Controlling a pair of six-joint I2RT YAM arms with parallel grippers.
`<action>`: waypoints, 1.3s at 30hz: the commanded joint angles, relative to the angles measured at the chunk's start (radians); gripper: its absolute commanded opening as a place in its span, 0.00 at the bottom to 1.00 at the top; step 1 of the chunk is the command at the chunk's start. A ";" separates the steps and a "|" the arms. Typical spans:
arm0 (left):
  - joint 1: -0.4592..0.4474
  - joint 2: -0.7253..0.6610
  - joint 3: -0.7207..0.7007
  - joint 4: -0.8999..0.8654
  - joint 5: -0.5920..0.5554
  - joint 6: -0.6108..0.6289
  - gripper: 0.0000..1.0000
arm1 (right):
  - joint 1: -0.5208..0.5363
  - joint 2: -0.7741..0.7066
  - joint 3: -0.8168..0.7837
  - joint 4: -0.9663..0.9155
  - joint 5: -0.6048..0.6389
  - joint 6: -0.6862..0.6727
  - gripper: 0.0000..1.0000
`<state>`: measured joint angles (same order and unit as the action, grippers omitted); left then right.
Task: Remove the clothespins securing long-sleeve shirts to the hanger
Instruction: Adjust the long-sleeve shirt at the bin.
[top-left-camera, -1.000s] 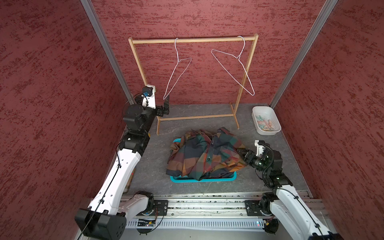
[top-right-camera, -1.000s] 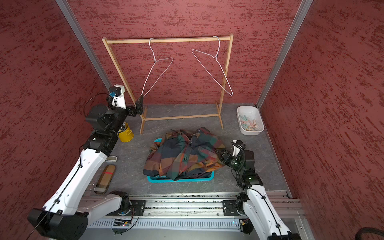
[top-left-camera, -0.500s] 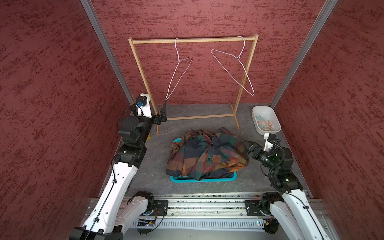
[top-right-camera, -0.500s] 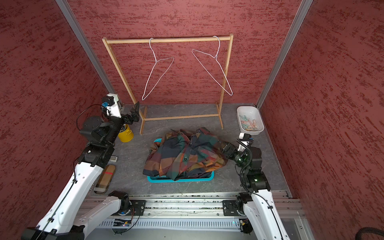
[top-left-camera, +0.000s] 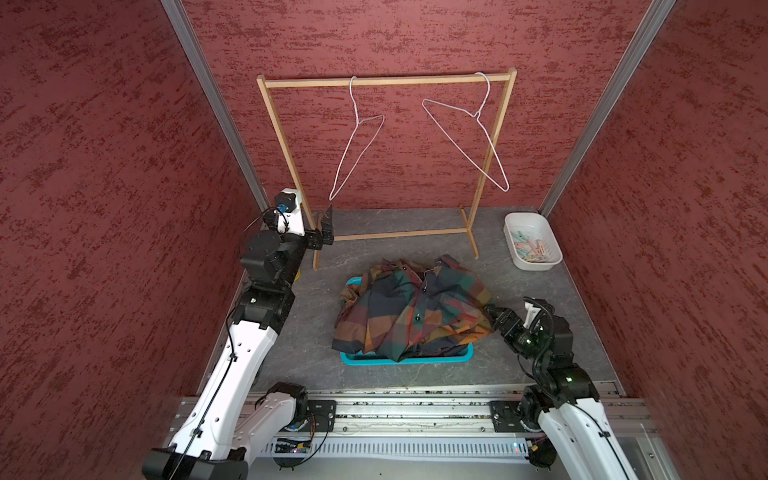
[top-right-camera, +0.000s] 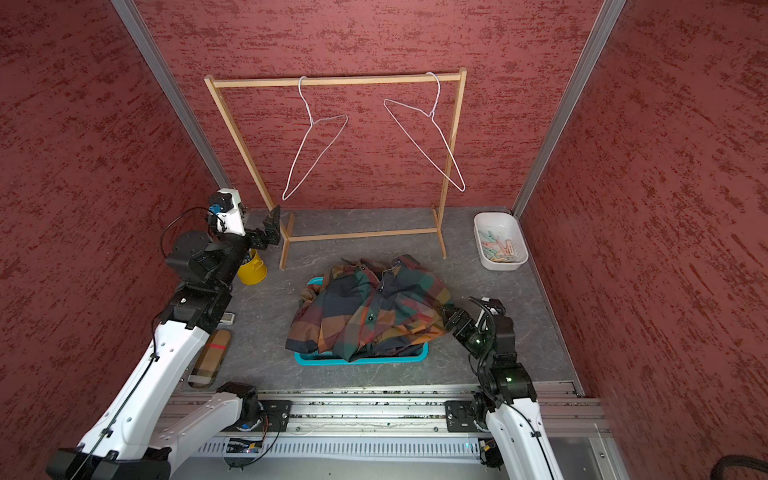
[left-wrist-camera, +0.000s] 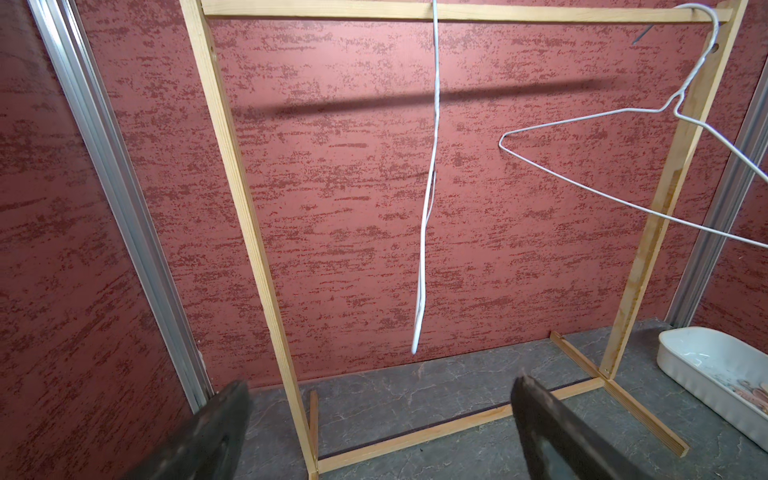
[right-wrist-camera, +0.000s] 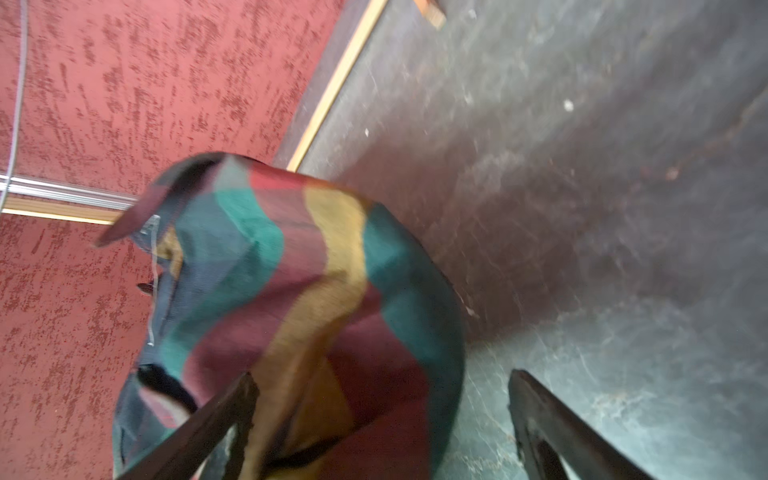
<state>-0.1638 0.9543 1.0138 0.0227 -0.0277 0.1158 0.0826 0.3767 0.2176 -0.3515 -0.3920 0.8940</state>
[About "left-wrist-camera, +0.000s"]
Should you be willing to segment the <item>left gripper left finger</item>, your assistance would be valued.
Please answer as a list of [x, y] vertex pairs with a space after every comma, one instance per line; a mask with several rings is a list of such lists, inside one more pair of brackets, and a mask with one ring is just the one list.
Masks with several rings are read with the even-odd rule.
[[245, 441], [251, 400], [247, 383], [228, 384], [125, 479], [232, 479]]

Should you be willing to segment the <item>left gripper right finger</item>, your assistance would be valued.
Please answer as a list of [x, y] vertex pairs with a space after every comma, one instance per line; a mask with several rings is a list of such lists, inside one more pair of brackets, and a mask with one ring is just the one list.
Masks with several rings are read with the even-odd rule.
[[515, 379], [510, 405], [532, 479], [648, 479], [536, 379]]

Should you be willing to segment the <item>white wire hanger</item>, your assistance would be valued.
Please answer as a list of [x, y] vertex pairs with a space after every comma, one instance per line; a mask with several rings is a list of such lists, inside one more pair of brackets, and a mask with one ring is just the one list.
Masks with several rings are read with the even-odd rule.
[[712, 24], [712, 30], [711, 30], [710, 38], [704, 44], [704, 51], [703, 53], [700, 54], [696, 63], [692, 67], [691, 72], [687, 75], [685, 80], [683, 80], [681, 86], [679, 86], [678, 89], [674, 93], [672, 93], [669, 98], [667, 98], [667, 100], [662, 106], [656, 109], [627, 107], [627, 108], [605, 111], [605, 112], [595, 113], [587, 116], [575, 117], [575, 118], [570, 118], [565, 120], [559, 120], [556, 122], [533, 125], [533, 126], [529, 126], [529, 127], [525, 127], [517, 130], [512, 130], [501, 135], [498, 141], [498, 147], [502, 152], [518, 160], [521, 160], [547, 174], [550, 174], [559, 180], [563, 180], [575, 187], [578, 187], [590, 193], [596, 194], [609, 201], [613, 201], [618, 204], [632, 208], [634, 210], [646, 213], [655, 219], [668, 220], [679, 225], [694, 228], [701, 232], [714, 234], [724, 239], [741, 242], [741, 243], [748, 244], [760, 249], [765, 249], [767, 245], [763, 242], [759, 242], [757, 240], [752, 240], [746, 237], [732, 234], [728, 232], [728, 230], [718, 230], [712, 227], [707, 227], [700, 224], [692, 223], [687, 220], [674, 217], [670, 214], [664, 214], [661, 212], [661, 209], [659, 207], [648, 208], [648, 207], [637, 205], [627, 200], [612, 196], [606, 192], [592, 188], [575, 179], [569, 178], [554, 170], [551, 170], [546, 166], [539, 164], [531, 159], [528, 159], [520, 153], [515, 152], [513, 150], [513, 147], [508, 147], [505, 145], [505, 141], [508, 138], [511, 138], [512, 146], [517, 146], [520, 143], [520, 140], [518, 139], [520, 135], [527, 134], [533, 131], [544, 130], [547, 128], [563, 127], [566, 125], [576, 124], [576, 123], [587, 123], [589, 121], [597, 121], [599, 119], [601, 119], [605, 124], [609, 124], [609, 123], [621, 124], [621, 126], [626, 127], [631, 133], [638, 133], [640, 131], [640, 128], [645, 125], [643, 121], [640, 121], [638, 119], [640, 116], [645, 116], [645, 117], [660, 116], [666, 112], [670, 112], [671, 115], [676, 120], [680, 121], [684, 127], [692, 127], [692, 128], [700, 127], [704, 132], [713, 136], [731, 154], [735, 155], [737, 160], [740, 161], [743, 165], [745, 165], [749, 171], [757, 175], [757, 177], [759, 177], [762, 181], [766, 181], [767, 174], [763, 170], [761, 170], [761, 168], [755, 162], [753, 162], [747, 155], [745, 155], [740, 149], [738, 149], [735, 145], [733, 145], [733, 143], [730, 140], [728, 140], [723, 134], [721, 134], [714, 127], [706, 123], [706, 121], [701, 119], [696, 119], [691, 114], [683, 114], [680, 112], [680, 109], [684, 101], [686, 100], [686, 95], [693, 81], [700, 80], [703, 78], [703, 75], [701, 73], [701, 70], [703, 69], [703, 67], [712, 66], [714, 64], [714, 48], [717, 44], [721, 27], [720, 27], [719, 21], [716, 19], [715, 10], [712, 7], [708, 7], [699, 3], [686, 3], [686, 4], [679, 5], [677, 8], [680, 10], [689, 10], [692, 12], [699, 12], [704, 14], [710, 20], [710, 23]]
[[426, 311], [427, 303], [427, 288], [426, 288], [426, 243], [427, 243], [427, 230], [431, 217], [432, 209], [434, 206], [435, 189], [437, 182], [437, 151], [439, 141], [439, 126], [440, 126], [440, 100], [441, 100], [441, 78], [440, 78], [440, 47], [439, 47], [439, 10], [438, 2], [436, 0], [431, 1], [432, 8], [432, 33], [433, 33], [433, 46], [434, 46], [434, 96], [433, 96], [433, 108], [434, 108], [434, 123], [433, 123], [433, 141], [432, 149], [429, 160], [429, 167], [427, 173], [426, 187], [424, 193], [424, 202], [422, 208], [420, 231], [419, 231], [419, 258], [418, 258], [418, 270], [417, 270], [417, 289], [416, 289], [416, 305], [414, 314], [414, 328], [413, 337], [411, 342], [411, 354], [416, 355], [419, 348], [423, 320]]

